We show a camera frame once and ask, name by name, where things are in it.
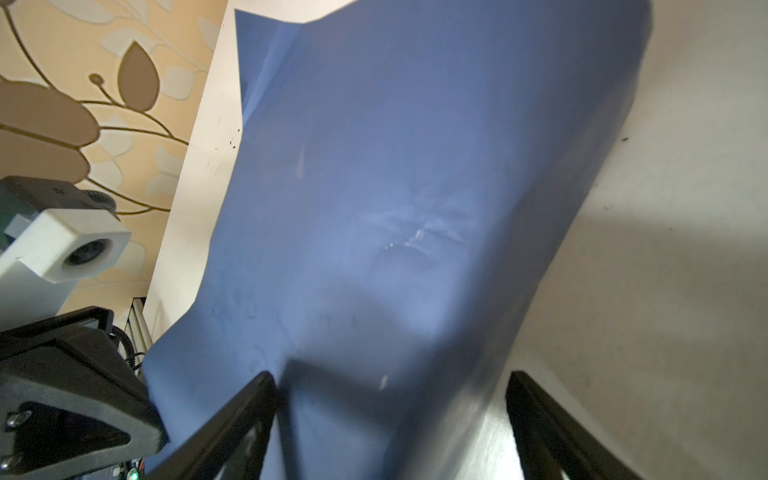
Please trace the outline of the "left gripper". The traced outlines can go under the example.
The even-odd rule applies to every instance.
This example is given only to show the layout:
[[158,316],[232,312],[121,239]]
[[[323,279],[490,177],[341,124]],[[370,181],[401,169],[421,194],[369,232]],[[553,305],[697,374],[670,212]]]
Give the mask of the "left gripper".
[[116,214],[116,201],[96,190],[62,180],[7,176],[1,179],[1,251],[47,209],[103,209]]

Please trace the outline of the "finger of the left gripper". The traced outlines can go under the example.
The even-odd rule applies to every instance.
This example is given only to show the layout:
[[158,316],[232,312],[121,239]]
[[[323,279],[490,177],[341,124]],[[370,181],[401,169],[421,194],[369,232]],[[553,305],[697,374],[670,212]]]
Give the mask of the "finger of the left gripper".
[[147,387],[87,307],[1,334],[1,476],[72,479],[167,442]]

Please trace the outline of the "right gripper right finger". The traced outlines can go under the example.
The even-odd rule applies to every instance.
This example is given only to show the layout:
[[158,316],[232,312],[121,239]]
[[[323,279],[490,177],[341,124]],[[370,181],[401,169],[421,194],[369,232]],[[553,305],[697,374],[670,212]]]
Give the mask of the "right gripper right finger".
[[524,478],[640,479],[527,373],[511,373],[505,401]]

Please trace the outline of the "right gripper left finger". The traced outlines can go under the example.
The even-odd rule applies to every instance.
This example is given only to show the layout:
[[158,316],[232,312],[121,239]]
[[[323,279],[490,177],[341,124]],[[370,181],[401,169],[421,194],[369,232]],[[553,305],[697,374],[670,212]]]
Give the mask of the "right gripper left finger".
[[258,479],[279,406],[272,374],[259,373],[147,479]]

